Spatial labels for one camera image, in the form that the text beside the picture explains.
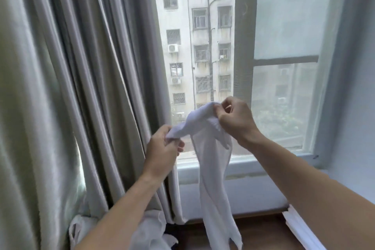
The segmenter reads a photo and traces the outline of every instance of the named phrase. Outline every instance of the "person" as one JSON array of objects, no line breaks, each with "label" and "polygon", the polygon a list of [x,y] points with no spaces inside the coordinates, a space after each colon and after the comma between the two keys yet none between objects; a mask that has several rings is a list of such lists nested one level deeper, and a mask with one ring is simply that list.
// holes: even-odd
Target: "person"
[{"label": "person", "polygon": [[[256,157],[327,250],[375,249],[375,205],[267,139],[244,101],[230,96],[214,110],[223,129]],[[148,202],[183,151],[180,140],[166,144],[169,130],[164,125],[152,136],[141,177],[78,250],[128,249]]]}]

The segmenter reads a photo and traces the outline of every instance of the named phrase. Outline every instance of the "brown wooden surface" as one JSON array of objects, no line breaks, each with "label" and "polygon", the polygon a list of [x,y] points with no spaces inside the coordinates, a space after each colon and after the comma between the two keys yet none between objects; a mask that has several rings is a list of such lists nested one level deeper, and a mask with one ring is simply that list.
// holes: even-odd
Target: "brown wooden surface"
[{"label": "brown wooden surface", "polygon": [[[285,224],[282,214],[236,219],[242,235],[243,250],[304,250]],[[179,244],[177,250],[209,250],[203,224],[174,226],[168,229]],[[231,242],[231,249],[237,249]]]}]

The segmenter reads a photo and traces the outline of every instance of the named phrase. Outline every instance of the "gray curtain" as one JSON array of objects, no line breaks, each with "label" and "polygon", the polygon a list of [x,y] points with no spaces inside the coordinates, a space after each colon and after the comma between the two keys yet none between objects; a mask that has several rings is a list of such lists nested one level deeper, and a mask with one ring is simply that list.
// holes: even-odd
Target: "gray curtain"
[{"label": "gray curtain", "polygon": [[[0,5],[0,241],[64,248],[73,216],[101,218],[170,121],[155,0]],[[183,223],[176,168],[148,208]]]}]

